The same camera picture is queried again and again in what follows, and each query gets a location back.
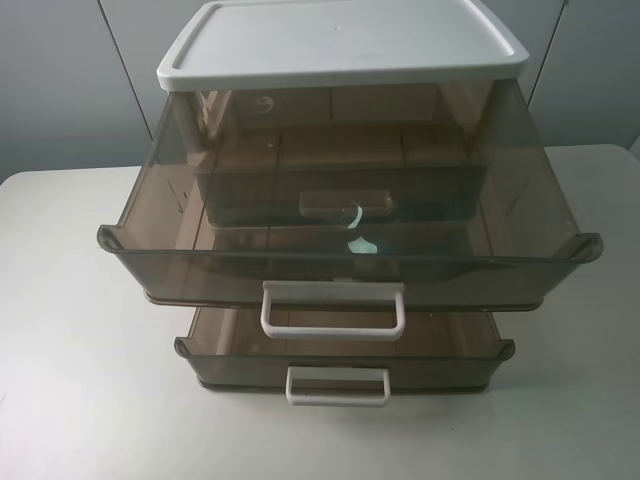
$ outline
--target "drawer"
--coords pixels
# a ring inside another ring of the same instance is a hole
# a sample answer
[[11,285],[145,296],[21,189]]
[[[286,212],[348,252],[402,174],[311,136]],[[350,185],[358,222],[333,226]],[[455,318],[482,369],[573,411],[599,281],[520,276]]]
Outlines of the drawer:
[[348,280],[404,284],[409,310],[529,310],[602,252],[513,80],[207,92],[191,137],[177,95],[98,232],[156,303],[249,308],[264,281]]
[[[276,310],[270,322],[285,330],[383,330],[395,320],[391,312]],[[385,376],[391,393],[480,391],[514,353],[513,341],[500,338],[485,312],[409,313],[399,338],[368,341],[273,339],[261,326],[260,310],[216,308],[199,308],[175,348],[207,388],[284,392],[288,384],[296,398],[362,397],[365,403],[382,401]]]

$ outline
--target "drawer bottom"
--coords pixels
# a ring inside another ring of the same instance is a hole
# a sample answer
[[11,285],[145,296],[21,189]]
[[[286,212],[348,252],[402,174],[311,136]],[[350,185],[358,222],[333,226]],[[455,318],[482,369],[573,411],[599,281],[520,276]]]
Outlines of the drawer bottom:
[[[271,323],[281,326],[388,328],[394,322],[387,312],[271,313]],[[283,392],[290,367],[331,367],[387,371],[394,394],[481,391],[515,352],[513,341],[501,339],[492,315],[484,312],[409,313],[395,341],[274,340],[262,331],[259,310],[217,308],[199,308],[175,348],[206,388]],[[332,377],[298,379],[292,388],[303,395],[375,395],[382,383]]]

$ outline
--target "transparent brown drawer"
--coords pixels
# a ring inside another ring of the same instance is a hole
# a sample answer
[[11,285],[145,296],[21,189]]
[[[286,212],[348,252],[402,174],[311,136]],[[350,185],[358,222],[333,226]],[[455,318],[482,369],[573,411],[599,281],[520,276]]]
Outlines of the transparent brown drawer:
[[[280,326],[385,329],[394,324],[389,312],[275,310],[271,316]],[[397,340],[341,341],[272,339],[261,327],[259,310],[216,308],[198,309],[188,336],[177,338],[175,348],[208,388],[282,392],[291,367],[314,367],[328,370],[331,378],[298,378],[294,372],[289,380],[294,395],[374,398],[382,395],[382,381],[341,375],[359,369],[387,372],[392,393],[474,392],[488,385],[515,350],[512,340],[500,338],[489,313],[410,313]]]
[[156,303],[347,279],[402,283],[409,310],[532,309],[602,251],[513,80],[173,93],[155,138],[98,241]]

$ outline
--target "smoked plastic drawer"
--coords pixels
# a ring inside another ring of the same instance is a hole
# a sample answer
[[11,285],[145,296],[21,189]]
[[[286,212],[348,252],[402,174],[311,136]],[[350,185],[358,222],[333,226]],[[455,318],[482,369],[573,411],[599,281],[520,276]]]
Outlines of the smoked plastic drawer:
[[347,279],[403,283],[410,310],[525,310],[602,251],[513,80],[174,93],[155,139],[98,241],[156,303]]
[[[394,319],[385,312],[275,310],[271,323],[388,328]],[[177,338],[175,349],[207,388],[284,391],[290,367],[329,367],[386,371],[392,393],[411,393],[480,391],[515,347],[500,338],[489,313],[409,313],[396,340],[340,341],[273,339],[261,327],[259,310],[199,308],[188,336]],[[303,395],[375,395],[382,384],[294,379],[291,387]]]

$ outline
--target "white wall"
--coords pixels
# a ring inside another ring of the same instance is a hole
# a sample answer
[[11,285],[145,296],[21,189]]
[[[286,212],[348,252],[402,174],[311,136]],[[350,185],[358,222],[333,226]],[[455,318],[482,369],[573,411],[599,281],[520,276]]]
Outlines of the white wall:
[[141,164],[150,137],[95,0],[0,3],[0,182]]
[[570,0],[530,110],[547,145],[629,148],[640,135],[640,1]]

